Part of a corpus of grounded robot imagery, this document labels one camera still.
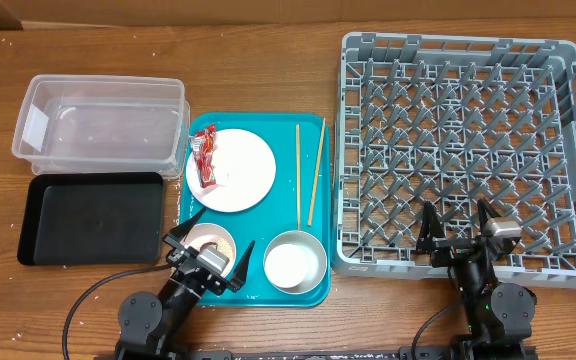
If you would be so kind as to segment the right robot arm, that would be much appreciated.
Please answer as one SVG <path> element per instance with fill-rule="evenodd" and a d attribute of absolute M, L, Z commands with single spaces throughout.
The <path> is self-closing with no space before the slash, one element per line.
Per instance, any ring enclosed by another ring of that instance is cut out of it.
<path fill-rule="evenodd" d="M 471 238 L 448 239 L 429 201 L 422 210 L 417 254 L 430 256 L 431 266 L 444 268 L 459 291 L 460 300 L 428 319 L 415 334 L 410 355 L 422 359 L 535 359 L 536 350 L 524 346 L 532 335 L 531 322 L 537 297 L 531 290 L 504 283 L 494 272 L 494 262 L 511 255 L 522 230 L 512 218 L 501 216 L 484 198 L 477 201 L 480 232 Z M 450 344 L 429 350 L 418 346 L 423 332 L 441 316 L 462 308 L 469 332 L 455 335 Z"/>

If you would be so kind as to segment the teal serving tray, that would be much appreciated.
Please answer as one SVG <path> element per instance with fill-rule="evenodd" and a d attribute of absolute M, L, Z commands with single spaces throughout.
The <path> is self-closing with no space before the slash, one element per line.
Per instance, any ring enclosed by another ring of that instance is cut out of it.
<path fill-rule="evenodd" d="M 319 172 L 317 197 L 312 226 L 308 216 L 313 176 L 319 143 L 322 118 L 307 113 L 271 112 L 210 112 L 197 117 L 190 126 L 190 133 L 214 124 L 218 130 L 242 129 L 261 137 L 271 148 L 277 165 L 275 180 L 269 193 L 250 209 L 235 213 L 207 210 L 203 223 L 214 223 L 227 230 L 239 251 L 255 242 L 249 263 L 246 284 L 236 293 L 221 296 L 206 293 L 200 300 L 202 306 L 213 307 L 314 307 L 328 295 L 331 274 L 327 272 L 313 290 L 290 295 L 275 288 L 263 271 L 263 259 L 269 243 L 279 234 L 297 230 L 296 210 L 296 146 L 295 127 L 300 125 L 301 147 L 301 229 L 315 236 L 331 254 L 332 216 L 330 195 L 329 131 L 325 139 Z"/>

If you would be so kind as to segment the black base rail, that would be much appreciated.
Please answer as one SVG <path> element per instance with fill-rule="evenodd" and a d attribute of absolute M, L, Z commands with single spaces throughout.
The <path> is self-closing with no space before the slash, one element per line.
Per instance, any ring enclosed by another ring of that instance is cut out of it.
<path fill-rule="evenodd" d="M 423 346 L 416 349 L 416 359 L 420 360 L 448 360 L 458 359 L 450 353 L 449 347 Z M 269 352 L 269 353 L 232 353 L 227 350 L 221 351 L 196 351 L 181 354 L 172 353 L 165 355 L 145 355 L 128 352 L 127 355 L 100 355 L 94 359 L 184 359 L 184 360 L 411 360 L 410 347 L 400 347 L 395 351 L 310 351 L 310 352 Z M 474 359 L 539 359 L 534 348 L 526 348 L 524 355 L 492 353 L 476 354 Z"/>

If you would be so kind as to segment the pink bowl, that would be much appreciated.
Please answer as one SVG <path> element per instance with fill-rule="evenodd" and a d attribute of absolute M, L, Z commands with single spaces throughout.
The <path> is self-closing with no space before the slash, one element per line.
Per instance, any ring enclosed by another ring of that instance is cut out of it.
<path fill-rule="evenodd" d="M 233 237 L 223 227 L 213 223 L 203 223 L 195 225 L 182 242 L 185 246 L 190 246 L 198 252 L 206 248 L 213 248 L 222 254 L 222 258 L 227 261 L 213 261 L 213 264 L 221 269 L 221 276 L 226 277 L 234 267 L 237 255 L 237 248 Z"/>

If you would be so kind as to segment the white round plate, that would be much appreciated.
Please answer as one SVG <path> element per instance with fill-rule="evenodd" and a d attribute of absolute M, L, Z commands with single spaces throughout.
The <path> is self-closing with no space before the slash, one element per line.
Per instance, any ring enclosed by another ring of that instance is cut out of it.
<path fill-rule="evenodd" d="M 234 213 L 255 206 L 269 193 L 276 175 L 276 160 L 269 145 L 242 129 L 216 131 L 212 165 L 216 183 L 202 187 L 190 155 L 186 184 L 202 205 L 218 212 Z"/>

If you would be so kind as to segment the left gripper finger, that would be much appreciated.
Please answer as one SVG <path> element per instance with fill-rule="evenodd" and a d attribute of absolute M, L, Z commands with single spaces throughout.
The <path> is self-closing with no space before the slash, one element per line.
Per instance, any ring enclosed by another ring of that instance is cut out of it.
<path fill-rule="evenodd" d="M 239 291 L 246 283 L 250 257 L 254 249 L 255 242 L 251 241 L 249 246 L 246 248 L 242 258 L 236 264 L 233 274 L 229 280 L 229 290 Z"/>
<path fill-rule="evenodd" d="M 192 228 L 197 224 L 197 222 L 201 219 L 204 213 L 205 209 L 202 208 L 188 220 L 170 229 L 167 235 L 175 240 L 183 240 L 189 234 Z"/>

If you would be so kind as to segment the grey bowl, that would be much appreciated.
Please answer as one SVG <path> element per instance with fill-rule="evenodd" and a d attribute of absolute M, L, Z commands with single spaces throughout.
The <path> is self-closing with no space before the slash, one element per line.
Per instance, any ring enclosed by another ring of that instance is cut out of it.
<path fill-rule="evenodd" d="M 276 238 L 274 238 L 266 248 L 263 260 L 263 269 L 264 269 L 264 262 L 266 259 L 267 254 L 275 247 L 282 245 L 282 244 L 295 244 L 295 245 L 302 245 L 306 246 L 309 250 L 313 252 L 313 254 L 317 258 L 317 265 L 318 265 L 318 272 L 315 277 L 315 280 L 310 284 L 309 287 L 298 287 L 297 291 L 294 290 L 284 290 L 274 286 L 269 280 L 269 282 L 277 288 L 279 291 L 290 295 L 301 295 L 305 294 L 313 289 L 315 289 L 321 281 L 324 279 L 324 276 L 327 272 L 327 253 L 324 249 L 322 243 L 313 235 L 300 231 L 300 230 L 292 230 L 287 231 L 282 234 L 279 234 Z"/>

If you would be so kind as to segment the black plastic tray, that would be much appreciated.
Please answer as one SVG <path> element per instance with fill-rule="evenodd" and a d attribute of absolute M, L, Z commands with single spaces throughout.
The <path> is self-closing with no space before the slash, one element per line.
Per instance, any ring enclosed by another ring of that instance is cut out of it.
<path fill-rule="evenodd" d="M 164 190 L 153 172 L 39 175 L 28 187 L 17 260 L 26 266 L 154 264 Z"/>

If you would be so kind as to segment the right wooden chopstick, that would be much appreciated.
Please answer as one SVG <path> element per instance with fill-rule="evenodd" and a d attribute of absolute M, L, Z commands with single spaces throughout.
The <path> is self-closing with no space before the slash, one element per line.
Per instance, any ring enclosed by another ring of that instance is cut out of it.
<path fill-rule="evenodd" d="M 312 186 L 311 199 L 310 199 L 311 201 L 310 201 L 310 207 L 309 207 L 309 216 L 308 216 L 308 222 L 307 222 L 307 225 L 309 227 L 312 226 L 312 224 L 313 224 L 314 208 L 315 208 L 315 202 L 316 202 L 316 197 L 317 197 L 317 187 L 318 187 L 318 182 L 319 182 L 318 178 L 319 178 L 319 172 L 320 172 L 320 167 L 321 167 L 323 144 L 324 144 L 324 139 L 325 139 L 325 129 L 326 129 L 326 119 L 324 117 L 324 118 L 322 118 L 322 124 L 320 127 L 319 143 L 318 143 L 317 157 L 316 157 L 315 170 L 314 170 L 314 176 L 313 176 L 313 186 Z"/>

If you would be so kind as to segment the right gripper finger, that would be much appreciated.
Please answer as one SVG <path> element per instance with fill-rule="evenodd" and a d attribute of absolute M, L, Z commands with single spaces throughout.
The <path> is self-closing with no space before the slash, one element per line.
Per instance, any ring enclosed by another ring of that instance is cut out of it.
<path fill-rule="evenodd" d="M 422 209 L 422 222 L 418 241 L 444 237 L 445 233 L 434 205 L 430 201 L 425 201 Z"/>
<path fill-rule="evenodd" d="M 499 212 L 485 198 L 477 200 L 477 213 L 480 225 L 486 225 L 489 219 L 500 217 Z"/>

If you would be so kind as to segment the white paper cup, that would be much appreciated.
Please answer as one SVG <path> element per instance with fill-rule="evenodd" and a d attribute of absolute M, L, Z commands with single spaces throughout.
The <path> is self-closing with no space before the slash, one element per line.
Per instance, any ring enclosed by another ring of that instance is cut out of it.
<path fill-rule="evenodd" d="M 266 256 L 264 271 L 276 287 L 297 291 L 309 287 L 318 272 L 317 258 L 306 246 L 282 244 Z"/>

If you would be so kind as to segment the red snack wrapper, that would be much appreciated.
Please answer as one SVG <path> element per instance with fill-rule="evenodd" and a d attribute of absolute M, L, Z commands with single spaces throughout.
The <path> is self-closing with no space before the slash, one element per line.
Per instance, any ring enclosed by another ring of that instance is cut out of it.
<path fill-rule="evenodd" d="M 192 154 L 202 188 L 216 184 L 212 158 L 215 151 L 216 126 L 210 124 L 192 138 Z"/>

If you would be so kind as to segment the left wooden chopstick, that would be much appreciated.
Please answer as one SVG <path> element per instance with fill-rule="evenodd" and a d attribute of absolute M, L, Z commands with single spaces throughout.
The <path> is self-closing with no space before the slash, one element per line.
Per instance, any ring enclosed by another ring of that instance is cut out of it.
<path fill-rule="evenodd" d="M 295 127 L 296 146 L 296 210 L 297 210 L 297 230 L 301 230 L 301 147 L 300 147 L 300 125 Z"/>

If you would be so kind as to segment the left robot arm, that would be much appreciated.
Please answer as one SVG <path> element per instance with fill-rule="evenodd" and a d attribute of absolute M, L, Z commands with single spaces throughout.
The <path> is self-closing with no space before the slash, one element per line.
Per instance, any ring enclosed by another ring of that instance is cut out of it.
<path fill-rule="evenodd" d="M 182 241 L 200 220 L 198 212 L 170 229 L 163 241 L 172 247 L 168 265 L 172 274 L 158 294 L 137 292 L 121 304 L 118 321 L 120 338 L 116 359 L 186 359 L 186 351 L 176 345 L 179 329 L 206 292 L 217 296 L 239 291 L 246 283 L 253 244 L 249 244 L 228 279 L 221 275 L 224 258 L 217 250 L 201 251 Z"/>

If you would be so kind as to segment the grey dishwasher rack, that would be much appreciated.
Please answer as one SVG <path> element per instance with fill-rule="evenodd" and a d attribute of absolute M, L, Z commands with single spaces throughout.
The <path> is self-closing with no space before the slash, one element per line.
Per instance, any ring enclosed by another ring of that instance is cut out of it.
<path fill-rule="evenodd" d="M 335 143 L 336 273 L 440 277 L 415 251 L 424 204 L 466 238 L 483 198 L 521 230 L 501 279 L 576 288 L 576 44 L 348 33 Z"/>

